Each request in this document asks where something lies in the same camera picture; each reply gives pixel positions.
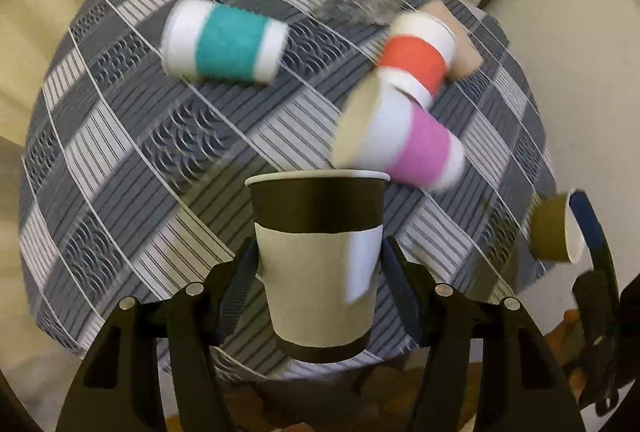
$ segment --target red band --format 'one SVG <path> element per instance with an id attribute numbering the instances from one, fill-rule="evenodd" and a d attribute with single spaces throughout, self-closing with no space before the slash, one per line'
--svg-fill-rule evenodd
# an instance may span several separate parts
<path id="1" fill-rule="evenodd" d="M 411 36 L 395 36 L 385 46 L 378 67 L 406 71 L 432 96 L 440 88 L 447 64 L 438 50 L 424 40 Z"/>

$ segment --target beige wall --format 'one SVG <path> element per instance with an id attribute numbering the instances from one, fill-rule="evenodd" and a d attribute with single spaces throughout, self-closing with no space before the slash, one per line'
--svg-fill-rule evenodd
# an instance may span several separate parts
<path id="1" fill-rule="evenodd" d="M 0 0 L 0 136 L 22 145 L 58 41 L 84 0 Z"/>
<path id="2" fill-rule="evenodd" d="M 621 287 L 640 272 L 640 0 L 494 0 L 536 95 L 560 188 L 583 187 Z"/>

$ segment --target paper cup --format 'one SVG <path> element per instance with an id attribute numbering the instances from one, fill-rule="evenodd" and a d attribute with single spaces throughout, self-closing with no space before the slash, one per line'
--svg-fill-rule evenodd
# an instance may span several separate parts
<path id="1" fill-rule="evenodd" d="M 344 106 L 332 163 L 384 171 L 393 181 L 442 192 L 462 178 L 465 151 L 428 112 L 369 74 Z"/>
<path id="2" fill-rule="evenodd" d="M 456 37 L 443 21 L 424 12 L 400 15 L 376 73 L 382 82 L 404 92 L 423 109 L 431 106 L 456 52 Z"/>
<path id="3" fill-rule="evenodd" d="M 540 260 L 580 261 L 586 247 L 584 235 L 569 206 L 575 190 L 549 197 L 531 215 L 531 254 Z"/>
<path id="4" fill-rule="evenodd" d="M 289 26 L 210 0 L 180 0 L 162 32 L 168 76 L 271 82 L 287 46 Z"/>
<path id="5" fill-rule="evenodd" d="M 312 170 L 245 181 L 273 330 L 292 358 L 340 362 L 367 346 L 388 180 Z"/>

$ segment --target pink band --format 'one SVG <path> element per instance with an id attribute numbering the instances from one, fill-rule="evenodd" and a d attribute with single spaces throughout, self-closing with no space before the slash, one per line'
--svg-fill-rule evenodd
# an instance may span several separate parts
<path id="1" fill-rule="evenodd" d="M 429 189 L 442 174 L 450 149 L 449 131 L 419 105 L 412 104 L 411 129 L 393 166 L 395 181 Z"/>

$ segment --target teal band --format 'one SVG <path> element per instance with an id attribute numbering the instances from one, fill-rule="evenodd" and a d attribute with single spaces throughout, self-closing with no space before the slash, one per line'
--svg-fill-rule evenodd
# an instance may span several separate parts
<path id="1" fill-rule="evenodd" d="M 211 10 L 196 48 L 200 76 L 252 80 L 262 34 L 269 19 L 223 4 Z"/>

